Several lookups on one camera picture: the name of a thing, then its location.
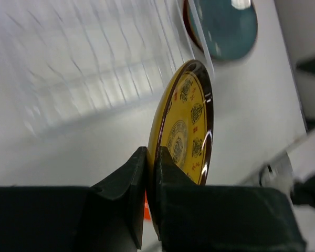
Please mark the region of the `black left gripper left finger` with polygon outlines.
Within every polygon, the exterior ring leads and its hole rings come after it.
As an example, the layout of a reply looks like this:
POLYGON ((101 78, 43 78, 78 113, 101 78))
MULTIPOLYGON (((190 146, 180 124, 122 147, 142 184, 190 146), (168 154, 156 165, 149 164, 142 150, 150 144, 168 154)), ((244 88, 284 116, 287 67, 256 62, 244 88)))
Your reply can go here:
POLYGON ((0 251, 137 251, 146 147, 94 186, 0 186, 0 251))

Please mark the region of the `red teal floral plate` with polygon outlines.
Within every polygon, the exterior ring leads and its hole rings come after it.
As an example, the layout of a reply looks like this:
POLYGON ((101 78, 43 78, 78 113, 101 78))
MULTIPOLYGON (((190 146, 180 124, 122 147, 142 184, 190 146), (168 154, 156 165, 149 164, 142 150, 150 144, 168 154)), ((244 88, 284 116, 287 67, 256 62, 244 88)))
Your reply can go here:
POLYGON ((197 35, 195 34, 195 25, 192 25, 191 22, 190 22, 190 7, 189 7, 189 4, 188 4, 188 1, 187 0, 184 0, 183 1, 183 23, 185 25, 185 28, 186 28, 186 31, 189 35, 189 37, 191 38, 192 42, 196 45, 196 47, 201 51, 201 52, 204 52, 203 51, 203 48, 202 48, 202 45, 201 45, 201 42, 200 42, 200 39, 197 37, 197 35))

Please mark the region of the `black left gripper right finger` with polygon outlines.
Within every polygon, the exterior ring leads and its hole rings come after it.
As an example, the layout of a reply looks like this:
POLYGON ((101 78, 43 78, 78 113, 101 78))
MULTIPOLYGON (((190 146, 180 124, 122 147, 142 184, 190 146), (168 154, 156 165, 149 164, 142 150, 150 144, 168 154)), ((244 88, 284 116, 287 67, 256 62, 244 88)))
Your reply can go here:
POLYGON ((285 194, 270 187, 195 184, 161 147, 155 223, 164 251, 305 251, 285 194))

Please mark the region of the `orange plate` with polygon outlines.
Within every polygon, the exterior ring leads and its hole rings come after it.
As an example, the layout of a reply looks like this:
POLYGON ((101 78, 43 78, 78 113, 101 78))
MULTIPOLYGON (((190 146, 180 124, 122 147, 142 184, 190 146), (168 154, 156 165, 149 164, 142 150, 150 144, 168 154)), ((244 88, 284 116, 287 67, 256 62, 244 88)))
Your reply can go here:
POLYGON ((150 210, 149 210, 149 205, 148 205, 148 199, 145 193, 145 199, 144 199, 144 220, 145 221, 151 221, 151 215, 150 215, 150 210))

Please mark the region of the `dark teal plate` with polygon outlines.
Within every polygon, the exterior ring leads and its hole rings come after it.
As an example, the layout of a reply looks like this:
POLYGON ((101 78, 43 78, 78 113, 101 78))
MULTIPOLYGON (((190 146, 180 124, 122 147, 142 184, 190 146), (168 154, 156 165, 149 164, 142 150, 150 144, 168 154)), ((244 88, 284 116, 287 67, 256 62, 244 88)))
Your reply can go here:
POLYGON ((194 1, 194 4, 212 59, 239 60, 252 50, 258 34, 252 1, 194 1))

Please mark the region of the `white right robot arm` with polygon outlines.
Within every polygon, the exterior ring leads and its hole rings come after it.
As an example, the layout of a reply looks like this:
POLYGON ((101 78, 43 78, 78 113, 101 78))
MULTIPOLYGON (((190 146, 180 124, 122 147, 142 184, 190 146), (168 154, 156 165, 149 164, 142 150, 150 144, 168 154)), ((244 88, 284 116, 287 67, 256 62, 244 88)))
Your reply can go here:
MULTIPOLYGON (((298 62, 296 69, 315 75, 315 57, 298 62)), ((315 118, 307 118, 306 123, 309 137, 290 150, 298 150, 312 137, 311 130, 315 130, 315 118)), ((293 205, 309 206, 315 209, 315 159, 308 159, 307 152, 300 152, 299 165, 294 164, 287 151, 283 152, 261 168, 256 175, 256 185, 274 187, 287 193, 293 205)))

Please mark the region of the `yellow brown plate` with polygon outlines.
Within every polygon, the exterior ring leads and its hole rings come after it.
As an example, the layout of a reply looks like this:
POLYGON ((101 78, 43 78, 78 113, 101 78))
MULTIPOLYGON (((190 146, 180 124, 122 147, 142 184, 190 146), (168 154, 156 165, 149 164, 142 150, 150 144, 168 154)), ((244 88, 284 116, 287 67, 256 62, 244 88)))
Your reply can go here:
POLYGON ((160 147, 166 147, 174 164, 197 185, 206 183, 213 141, 213 95, 202 62, 192 59, 174 74, 155 112, 147 150, 146 196, 155 231, 155 164, 160 147))

